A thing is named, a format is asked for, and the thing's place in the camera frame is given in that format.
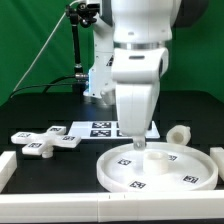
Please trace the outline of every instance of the green screen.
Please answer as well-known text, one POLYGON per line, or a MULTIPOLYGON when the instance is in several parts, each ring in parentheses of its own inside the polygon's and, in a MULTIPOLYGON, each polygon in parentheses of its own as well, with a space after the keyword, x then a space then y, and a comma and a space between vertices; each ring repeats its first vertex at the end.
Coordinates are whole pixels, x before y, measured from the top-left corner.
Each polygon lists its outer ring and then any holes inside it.
MULTIPOLYGON (((46 42, 70 0, 0 0, 0 104, 4 103, 46 42)), ((201 90, 224 102, 223 0, 211 0, 203 17, 190 28, 173 31, 168 43, 170 65, 162 90, 201 90)), ((80 28, 84 71, 93 64, 92 29, 80 28)), ((65 18, 20 87, 47 84, 73 74, 70 22, 65 18)), ((42 91, 32 89, 30 92, 42 91)), ((54 87, 53 91, 71 91, 54 87)))

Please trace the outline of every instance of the white circular tray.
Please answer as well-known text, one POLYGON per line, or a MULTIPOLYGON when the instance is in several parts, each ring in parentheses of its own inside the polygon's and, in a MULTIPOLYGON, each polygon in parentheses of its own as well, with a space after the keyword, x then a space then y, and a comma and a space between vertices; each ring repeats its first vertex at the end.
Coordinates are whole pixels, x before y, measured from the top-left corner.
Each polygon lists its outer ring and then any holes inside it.
POLYGON ((148 143, 144 151, 136 151, 128 144, 99 158, 97 178, 111 192, 212 190, 218 168, 208 155, 187 146, 148 143))

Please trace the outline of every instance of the black table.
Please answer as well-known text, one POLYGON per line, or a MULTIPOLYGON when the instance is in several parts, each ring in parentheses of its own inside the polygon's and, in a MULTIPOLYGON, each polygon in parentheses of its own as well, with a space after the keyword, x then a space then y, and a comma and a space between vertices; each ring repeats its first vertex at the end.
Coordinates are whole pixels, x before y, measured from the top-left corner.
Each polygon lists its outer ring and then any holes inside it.
MULTIPOLYGON (((131 140, 82 140, 75 149, 55 147, 52 158, 42 159, 23 155, 22 146, 12 144, 10 137, 18 131, 42 133, 52 125, 66 126, 69 130, 73 121, 116 120, 114 106, 88 103, 72 93, 14 96, 0 107, 0 153, 17 151, 18 168, 2 194, 104 192, 96 178, 97 159, 105 151, 131 140)), ((166 133, 181 124, 191 128, 188 146, 207 154, 210 147, 224 146, 224 104, 208 93, 161 92, 153 120, 161 135, 157 141, 165 141, 166 133)), ((181 221, 185 222, 209 223, 208 220, 181 221)), ((223 223, 223 220, 210 220, 210 223, 223 223)))

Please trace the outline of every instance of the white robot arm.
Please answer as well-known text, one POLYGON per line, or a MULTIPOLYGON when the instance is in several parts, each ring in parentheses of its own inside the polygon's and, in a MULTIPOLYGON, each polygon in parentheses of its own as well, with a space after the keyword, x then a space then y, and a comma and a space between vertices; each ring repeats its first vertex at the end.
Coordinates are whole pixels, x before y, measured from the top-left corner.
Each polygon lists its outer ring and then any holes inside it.
POLYGON ((172 38, 181 0, 112 0, 116 104, 122 134, 134 148, 145 148, 159 96, 160 78, 168 68, 164 42, 172 38))

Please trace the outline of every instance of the black cable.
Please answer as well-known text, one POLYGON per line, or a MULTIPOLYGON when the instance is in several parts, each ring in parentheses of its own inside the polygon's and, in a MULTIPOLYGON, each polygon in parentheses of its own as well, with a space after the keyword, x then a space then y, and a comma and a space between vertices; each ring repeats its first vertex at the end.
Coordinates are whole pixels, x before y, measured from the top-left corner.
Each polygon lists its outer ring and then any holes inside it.
MULTIPOLYGON (((52 82, 50 82, 49 85, 55 84, 57 82, 60 82, 60 81, 66 80, 66 79, 72 79, 72 78, 75 78, 75 76, 74 75, 62 76, 62 77, 57 78, 57 79, 53 80, 52 82)), ((46 86, 46 88, 43 90, 42 93, 46 93, 51 87, 52 86, 46 86)))
POLYGON ((53 87, 53 86, 72 86, 74 84, 78 84, 78 82, 73 82, 73 83, 61 83, 61 84, 42 84, 42 85, 32 85, 32 86, 26 86, 20 89, 17 89, 16 91, 13 91, 10 95, 9 95, 9 99, 13 98, 13 96, 20 91, 26 90, 26 89, 32 89, 32 88, 42 88, 42 87, 53 87))

